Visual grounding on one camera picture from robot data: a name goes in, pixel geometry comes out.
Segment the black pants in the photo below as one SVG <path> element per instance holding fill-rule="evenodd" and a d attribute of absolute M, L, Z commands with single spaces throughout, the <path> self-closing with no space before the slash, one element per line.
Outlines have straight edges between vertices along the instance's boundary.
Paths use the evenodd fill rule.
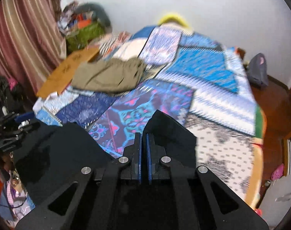
<path fill-rule="evenodd" d="M 48 126 L 38 119 L 39 128 L 29 133 L 13 162 L 22 184 L 36 205 L 41 204 L 82 167 L 101 168 L 113 157 L 76 123 L 62 127 Z M 164 147 L 167 156 L 184 166 L 196 165 L 197 137 L 169 115 L 157 110 L 143 127 L 154 136 L 155 144 Z"/>

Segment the wooden lap desk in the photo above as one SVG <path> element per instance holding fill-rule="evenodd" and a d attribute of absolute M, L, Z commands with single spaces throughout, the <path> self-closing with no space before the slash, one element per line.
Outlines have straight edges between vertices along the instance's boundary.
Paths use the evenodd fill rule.
<path fill-rule="evenodd" d="M 37 97 L 46 99 L 49 94 L 57 92 L 61 94 L 70 84 L 75 71 L 81 63 L 89 62 L 99 55 L 99 48 L 92 47 L 88 49 L 72 52 L 60 65 L 48 76 L 42 87 L 36 93 Z"/>

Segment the striped maroon curtain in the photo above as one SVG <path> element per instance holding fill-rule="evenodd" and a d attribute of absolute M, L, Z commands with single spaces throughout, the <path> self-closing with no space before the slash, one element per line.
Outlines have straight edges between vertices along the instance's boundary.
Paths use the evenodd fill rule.
<path fill-rule="evenodd" d="M 0 76 L 16 79 L 29 97 L 66 58 L 60 14 L 61 0 L 0 1 Z"/>

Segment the khaki folded shorts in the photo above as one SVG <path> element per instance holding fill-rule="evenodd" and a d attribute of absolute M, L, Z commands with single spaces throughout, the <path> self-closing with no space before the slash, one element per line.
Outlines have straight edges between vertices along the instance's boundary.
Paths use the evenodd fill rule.
<path fill-rule="evenodd" d="M 107 94 L 127 92 L 136 88 L 145 69 L 146 64 L 137 57 L 84 62 L 75 71 L 71 86 Z"/>

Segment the blue patchwork bedspread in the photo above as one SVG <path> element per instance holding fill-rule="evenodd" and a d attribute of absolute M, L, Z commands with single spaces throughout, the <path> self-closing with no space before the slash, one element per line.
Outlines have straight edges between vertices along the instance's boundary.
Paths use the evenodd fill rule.
<path fill-rule="evenodd" d="M 39 98 L 38 119 L 76 122 L 117 158 L 156 110 L 197 137 L 192 155 L 250 207 L 260 198 L 266 116 L 255 101 L 236 48 L 174 23 L 146 26 L 93 40 L 104 61 L 140 58 L 146 64 L 135 89 L 108 95 L 68 86 Z"/>

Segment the green patterned bag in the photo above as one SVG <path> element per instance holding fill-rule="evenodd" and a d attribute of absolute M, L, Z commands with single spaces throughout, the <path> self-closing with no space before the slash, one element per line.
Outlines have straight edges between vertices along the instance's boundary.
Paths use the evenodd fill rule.
<path fill-rule="evenodd" d="M 70 52 L 84 49 L 93 39 L 97 39 L 104 34 L 105 29 L 99 22 L 89 24 L 65 37 L 67 49 Z"/>

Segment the grey backpack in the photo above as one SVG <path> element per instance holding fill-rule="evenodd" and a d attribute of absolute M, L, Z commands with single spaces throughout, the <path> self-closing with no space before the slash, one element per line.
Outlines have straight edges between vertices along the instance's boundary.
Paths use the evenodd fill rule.
<path fill-rule="evenodd" d="M 269 85 L 267 61 L 263 53 L 258 53 L 250 60 L 246 75 L 248 81 L 255 86 L 265 88 Z"/>

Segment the dark teal pillow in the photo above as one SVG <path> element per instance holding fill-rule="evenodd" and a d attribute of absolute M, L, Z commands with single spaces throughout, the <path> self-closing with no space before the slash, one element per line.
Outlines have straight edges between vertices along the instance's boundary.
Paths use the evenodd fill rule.
<path fill-rule="evenodd" d="M 74 10 L 76 14 L 81 14 L 84 12 L 92 12 L 91 19 L 99 20 L 99 22 L 105 27 L 111 27 L 111 21 L 105 12 L 104 8 L 98 3 L 83 3 L 76 7 Z"/>

